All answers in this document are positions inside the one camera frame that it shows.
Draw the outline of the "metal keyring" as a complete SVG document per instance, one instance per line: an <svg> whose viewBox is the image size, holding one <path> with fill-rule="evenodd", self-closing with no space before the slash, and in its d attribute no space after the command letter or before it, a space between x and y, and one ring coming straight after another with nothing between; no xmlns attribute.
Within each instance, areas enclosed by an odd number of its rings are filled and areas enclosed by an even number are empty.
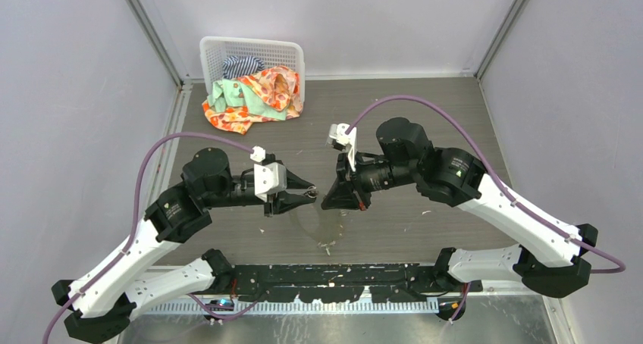
<svg viewBox="0 0 643 344"><path fill-rule="evenodd" d="M315 186L310 186L306 192L305 195L311 199L316 199L318 196L318 190Z"/></svg>

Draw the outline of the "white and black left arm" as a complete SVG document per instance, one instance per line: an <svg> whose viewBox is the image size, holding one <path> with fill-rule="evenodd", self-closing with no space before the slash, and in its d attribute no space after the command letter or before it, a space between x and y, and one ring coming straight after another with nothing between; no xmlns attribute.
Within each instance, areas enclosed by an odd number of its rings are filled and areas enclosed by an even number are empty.
<svg viewBox="0 0 643 344"><path fill-rule="evenodd" d="M215 249L155 278L143 274L207 227L213 208L260 205L270 217L311 204L316 194L312 183L273 155L234 175L223 150L198 151L183 166L180 182L159 195L113 252L88 274L52 287L55 301L69 311L64 321L68 335L87 343L106 342L163 302L209 289L227 292L234 269Z"/></svg>

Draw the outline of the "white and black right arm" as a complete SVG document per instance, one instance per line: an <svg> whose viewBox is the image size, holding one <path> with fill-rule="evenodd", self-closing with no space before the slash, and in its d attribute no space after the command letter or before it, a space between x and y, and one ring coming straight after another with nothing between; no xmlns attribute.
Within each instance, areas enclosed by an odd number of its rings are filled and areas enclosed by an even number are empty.
<svg viewBox="0 0 643 344"><path fill-rule="evenodd" d="M421 125L404 117L385 121L376 139L380 154L358 152L353 128L330 127L328 143L339 155L323 209L364 211L373 192L412 184L430 201L480 217L514 240L501 249L442 249L430 270L437 288L448 292L476 280L505 280L560 299L588 284L591 264L584 254L596 243L595 227L564 223L521 202L493 181L480 159L434 146Z"/></svg>

